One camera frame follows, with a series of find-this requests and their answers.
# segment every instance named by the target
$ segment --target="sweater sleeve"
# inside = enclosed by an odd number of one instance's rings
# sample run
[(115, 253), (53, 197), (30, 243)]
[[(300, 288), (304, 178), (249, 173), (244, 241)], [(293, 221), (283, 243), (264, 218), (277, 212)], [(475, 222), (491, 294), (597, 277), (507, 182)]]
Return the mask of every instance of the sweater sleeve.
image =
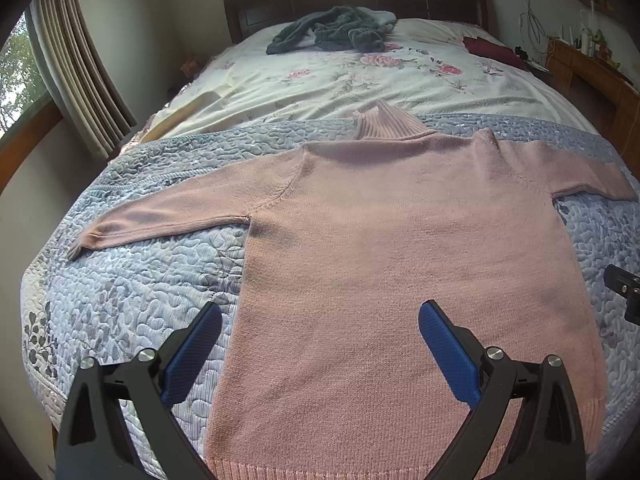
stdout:
[(276, 200), (302, 164), (304, 148), (229, 164), (203, 176), (116, 206), (86, 227), (69, 258), (99, 250), (233, 222)]
[(545, 187), (552, 198), (585, 191), (613, 200), (638, 200), (615, 162), (555, 150), (542, 140), (499, 140), (498, 146), (515, 171)]

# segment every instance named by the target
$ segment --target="window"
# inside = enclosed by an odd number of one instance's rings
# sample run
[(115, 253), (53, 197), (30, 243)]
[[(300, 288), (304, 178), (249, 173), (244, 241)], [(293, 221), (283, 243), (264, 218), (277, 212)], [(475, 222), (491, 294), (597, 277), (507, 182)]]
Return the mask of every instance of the window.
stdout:
[(22, 15), (0, 51), (0, 137), (46, 93)]

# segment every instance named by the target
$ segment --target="quilted bedspread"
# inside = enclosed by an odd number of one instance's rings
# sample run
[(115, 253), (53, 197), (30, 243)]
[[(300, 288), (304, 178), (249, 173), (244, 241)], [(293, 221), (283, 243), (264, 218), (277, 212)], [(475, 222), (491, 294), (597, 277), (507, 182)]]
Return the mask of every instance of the quilted bedspread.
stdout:
[[(488, 126), (498, 138), (541, 139), (564, 150), (616, 162), (640, 185), (602, 137), (547, 121), (487, 114), (420, 117), (446, 134), (469, 137)], [(141, 144), (113, 161), (78, 198), (27, 268), (21, 286), (22, 355), (31, 386), (59, 427), (79, 361), (102, 364), (158, 348), (207, 301), (224, 315), (223, 334), (188, 398), (173, 412), (195, 449), (232, 336), (244, 261), (246, 226), (228, 225), (97, 251), (69, 262), (66, 251), (91, 220), (115, 205), (164, 189), (224, 164), (288, 150), (306, 140), (349, 139), (353, 120), (289, 121)], [(589, 458), (590, 477), (612, 460), (640, 417), (640, 327), (624, 321), (625, 302), (604, 287), (612, 263), (640, 272), (640, 204), (580, 193), (556, 201), (574, 243), (606, 361), (603, 438)], [(147, 470), (164, 475), (136, 417), (123, 402), (132, 439)]]

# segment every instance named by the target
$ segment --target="bed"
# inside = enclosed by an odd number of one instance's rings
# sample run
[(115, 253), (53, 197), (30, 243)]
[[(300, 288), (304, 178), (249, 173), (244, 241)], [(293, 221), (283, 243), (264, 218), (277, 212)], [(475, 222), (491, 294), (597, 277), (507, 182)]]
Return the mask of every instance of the bed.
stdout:
[[(640, 191), (612, 146), (565, 98), (530, 73), (465, 50), (464, 36), (499, 43), (486, 31), (486, 0), (224, 1), (237, 45), (213, 59), (150, 118), (138, 144), (82, 193), (24, 274), (24, 365), (56, 427), (80, 359), (92, 355), (111, 363), (148, 346), (157, 348), (213, 300), (225, 317), (223, 335), (188, 399), (174, 407), (202, 453), (211, 398), (238, 311), (245, 226), (148, 240), (70, 263), (66, 250), (75, 236), (118, 203), (306, 140), (348, 139), (354, 113), (380, 98), (444, 133), (470, 136), (489, 126), (501, 138), (543, 139), (616, 162)], [(284, 23), (335, 4), (394, 12), (399, 21), (386, 52), (302, 50), (266, 56), (266, 45)], [(640, 206), (578, 194), (558, 199), (556, 208), (577, 251), (606, 362), (606, 420), (589, 460), (590, 476), (596, 478), (640, 417), (640, 330), (623, 320), (622, 298), (602, 282), (608, 263), (640, 272), (640, 256), (633, 250)], [(123, 404), (123, 411), (145, 467), (162, 478), (133, 406)]]

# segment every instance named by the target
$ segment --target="wooden nightstand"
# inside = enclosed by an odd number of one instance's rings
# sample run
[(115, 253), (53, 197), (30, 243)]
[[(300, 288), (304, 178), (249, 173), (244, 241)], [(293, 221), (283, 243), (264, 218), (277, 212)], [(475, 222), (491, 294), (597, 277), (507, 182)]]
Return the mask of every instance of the wooden nightstand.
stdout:
[(580, 110), (640, 178), (640, 95), (593, 57), (561, 41), (546, 51), (551, 86)]

